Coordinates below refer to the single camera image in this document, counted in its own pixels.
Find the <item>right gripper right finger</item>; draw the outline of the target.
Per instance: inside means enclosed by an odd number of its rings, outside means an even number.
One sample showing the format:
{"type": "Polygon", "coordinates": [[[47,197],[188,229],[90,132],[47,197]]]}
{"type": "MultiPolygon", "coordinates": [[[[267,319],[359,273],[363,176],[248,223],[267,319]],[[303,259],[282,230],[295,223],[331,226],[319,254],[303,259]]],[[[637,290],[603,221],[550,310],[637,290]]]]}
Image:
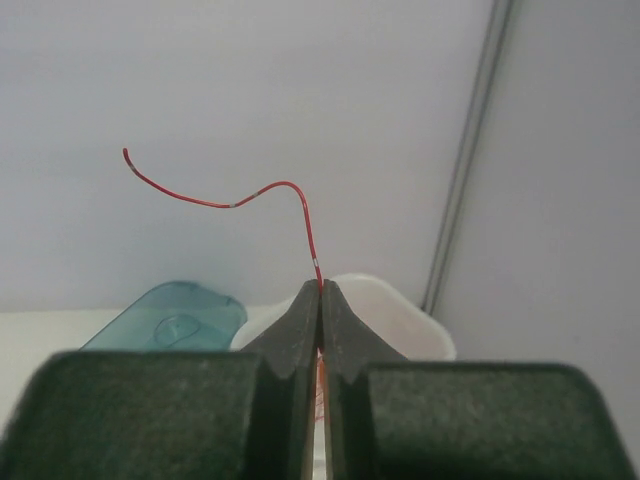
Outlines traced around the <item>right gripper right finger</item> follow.
{"type": "Polygon", "coordinates": [[[330,479],[633,479],[605,399],[561,363],[412,361],[322,291],[330,479]]]}

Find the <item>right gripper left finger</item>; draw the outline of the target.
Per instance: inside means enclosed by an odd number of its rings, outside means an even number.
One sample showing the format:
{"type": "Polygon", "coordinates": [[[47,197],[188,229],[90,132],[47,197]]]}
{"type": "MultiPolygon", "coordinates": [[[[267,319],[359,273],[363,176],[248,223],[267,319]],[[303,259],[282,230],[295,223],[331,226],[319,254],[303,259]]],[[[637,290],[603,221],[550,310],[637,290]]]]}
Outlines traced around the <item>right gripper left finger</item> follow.
{"type": "Polygon", "coordinates": [[[230,352],[63,351],[1,437],[5,479],[308,479],[320,288],[230,352]]]}

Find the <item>white deep plastic basket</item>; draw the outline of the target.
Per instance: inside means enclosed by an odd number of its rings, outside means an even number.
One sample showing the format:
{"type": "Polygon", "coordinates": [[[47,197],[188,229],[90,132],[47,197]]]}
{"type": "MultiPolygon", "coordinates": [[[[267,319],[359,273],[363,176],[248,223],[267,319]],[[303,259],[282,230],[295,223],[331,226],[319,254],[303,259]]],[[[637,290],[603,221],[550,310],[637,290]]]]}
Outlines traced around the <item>white deep plastic basket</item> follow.
{"type": "Polygon", "coordinates": [[[449,332],[388,282],[368,274],[332,278],[349,307],[371,330],[410,360],[452,361],[449,332]]]}

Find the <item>teal transparent plastic tray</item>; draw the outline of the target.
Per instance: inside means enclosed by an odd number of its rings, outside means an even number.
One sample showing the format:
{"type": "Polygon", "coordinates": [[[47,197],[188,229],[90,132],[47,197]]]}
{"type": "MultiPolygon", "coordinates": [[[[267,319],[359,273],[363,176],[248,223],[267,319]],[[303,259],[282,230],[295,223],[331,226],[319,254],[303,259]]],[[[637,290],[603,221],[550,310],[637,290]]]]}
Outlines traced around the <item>teal transparent plastic tray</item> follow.
{"type": "Polygon", "coordinates": [[[158,285],[82,348],[108,351],[227,351],[248,316],[235,298],[195,282],[158,285]]]}

